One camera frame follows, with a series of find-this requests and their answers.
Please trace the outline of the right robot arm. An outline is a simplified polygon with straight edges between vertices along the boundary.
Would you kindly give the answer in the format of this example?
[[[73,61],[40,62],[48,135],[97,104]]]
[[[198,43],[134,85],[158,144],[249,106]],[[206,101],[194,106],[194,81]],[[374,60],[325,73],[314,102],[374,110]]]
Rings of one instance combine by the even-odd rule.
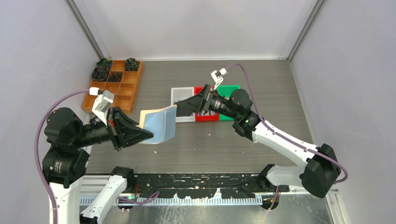
[[[292,185],[324,198],[337,183],[341,167],[334,149],[327,144],[317,146],[304,142],[276,128],[251,109],[253,101],[244,89],[234,90],[225,98],[216,94],[210,85],[205,85],[198,94],[179,100],[176,105],[195,114],[215,112],[230,117],[239,136],[264,144],[295,163],[291,167],[268,165],[259,179],[264,191]]]

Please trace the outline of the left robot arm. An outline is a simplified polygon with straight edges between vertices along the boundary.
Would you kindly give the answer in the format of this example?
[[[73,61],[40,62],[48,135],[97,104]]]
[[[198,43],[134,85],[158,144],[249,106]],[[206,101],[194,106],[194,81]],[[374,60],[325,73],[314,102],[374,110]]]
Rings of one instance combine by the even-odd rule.
[[[80,211],[80,194],[90,157],[86,147],[111,142],[116,150],[152,138],[119,107],[108,109],[107,122],[91,119],[83,124],[74,111],[61,107],[49,114],[44,133],[50,148],[42,161],[42,172],[53,194],[58,224],[100,224],[122,192],[132,192],[136,178],[131,168],[115,167],[94,201]]]

